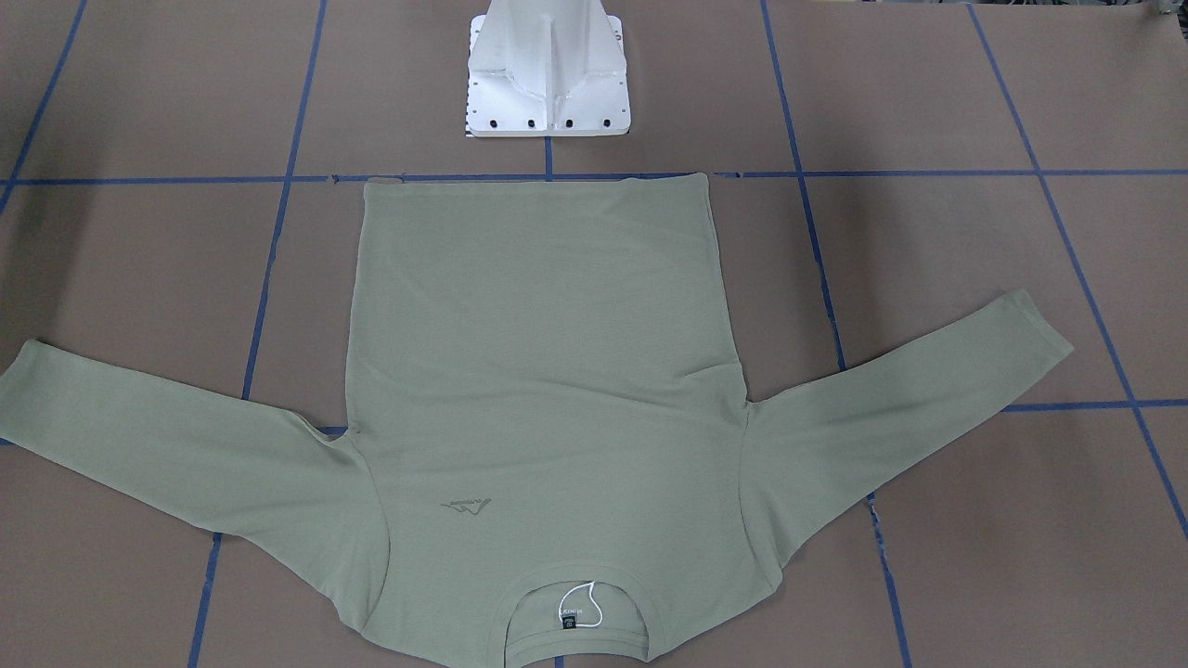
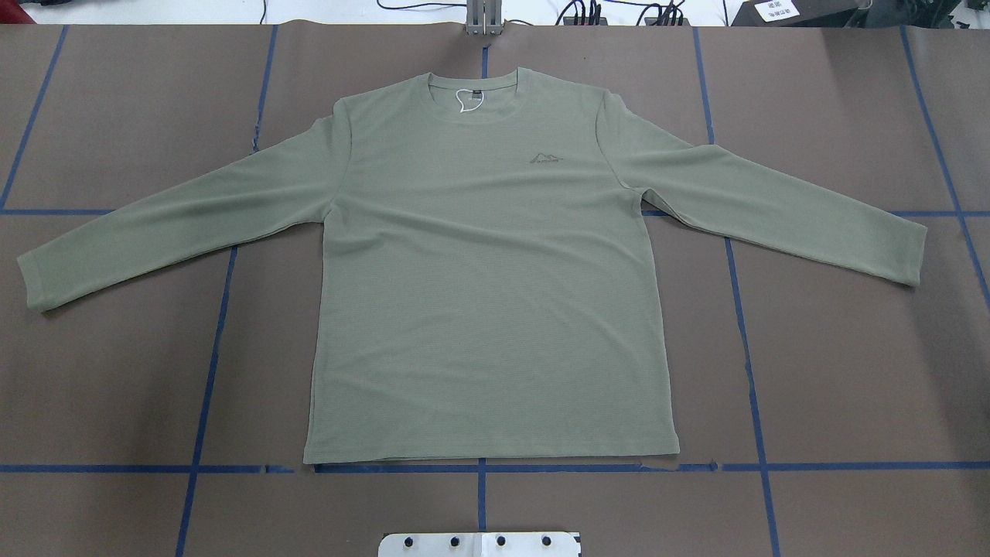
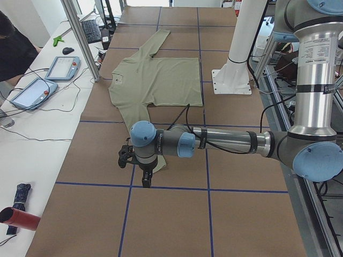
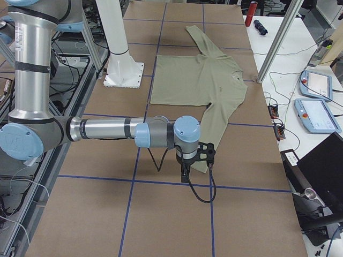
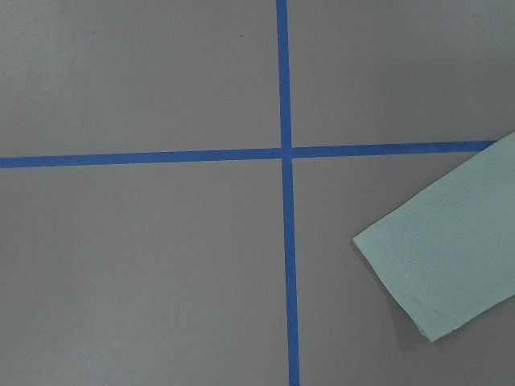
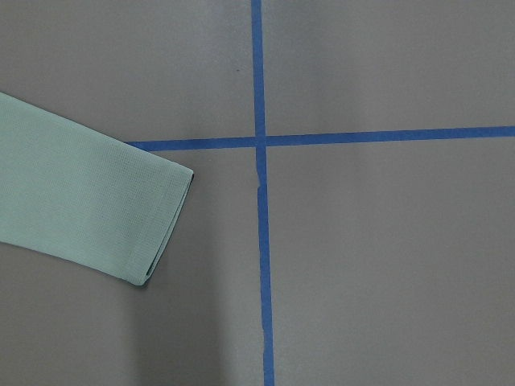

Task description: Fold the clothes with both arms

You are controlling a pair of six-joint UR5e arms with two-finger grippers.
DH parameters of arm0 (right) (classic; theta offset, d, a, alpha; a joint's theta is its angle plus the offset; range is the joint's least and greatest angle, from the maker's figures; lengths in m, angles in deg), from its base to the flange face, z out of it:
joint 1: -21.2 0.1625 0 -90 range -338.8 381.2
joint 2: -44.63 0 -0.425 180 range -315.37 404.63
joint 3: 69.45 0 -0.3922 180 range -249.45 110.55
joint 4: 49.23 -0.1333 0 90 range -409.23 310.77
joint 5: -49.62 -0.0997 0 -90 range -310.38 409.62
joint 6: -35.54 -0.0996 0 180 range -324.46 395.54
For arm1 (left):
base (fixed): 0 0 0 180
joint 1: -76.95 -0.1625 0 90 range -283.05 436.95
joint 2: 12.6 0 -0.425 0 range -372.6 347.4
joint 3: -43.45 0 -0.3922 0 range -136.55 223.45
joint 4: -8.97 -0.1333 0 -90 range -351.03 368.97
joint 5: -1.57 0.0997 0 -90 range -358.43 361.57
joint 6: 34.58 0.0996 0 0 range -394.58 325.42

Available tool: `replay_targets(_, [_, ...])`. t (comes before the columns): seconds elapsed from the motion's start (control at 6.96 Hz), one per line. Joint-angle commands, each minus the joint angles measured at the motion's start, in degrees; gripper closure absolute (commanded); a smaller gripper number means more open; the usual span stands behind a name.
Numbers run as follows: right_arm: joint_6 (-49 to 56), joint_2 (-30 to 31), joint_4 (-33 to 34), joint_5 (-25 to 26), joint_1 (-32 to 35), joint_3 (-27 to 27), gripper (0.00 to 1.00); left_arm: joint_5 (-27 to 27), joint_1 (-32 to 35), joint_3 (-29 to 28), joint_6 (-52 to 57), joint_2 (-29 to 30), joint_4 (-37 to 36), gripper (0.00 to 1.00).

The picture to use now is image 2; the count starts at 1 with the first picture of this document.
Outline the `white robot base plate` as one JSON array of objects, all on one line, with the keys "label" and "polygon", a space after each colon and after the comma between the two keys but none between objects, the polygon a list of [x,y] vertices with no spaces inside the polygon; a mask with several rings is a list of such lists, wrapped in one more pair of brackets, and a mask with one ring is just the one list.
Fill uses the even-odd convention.
[{"label": "white robot base plate", "polygon": [[379,543],[378,556],[581,556],[579,533],[495,531],[393,533]]}]

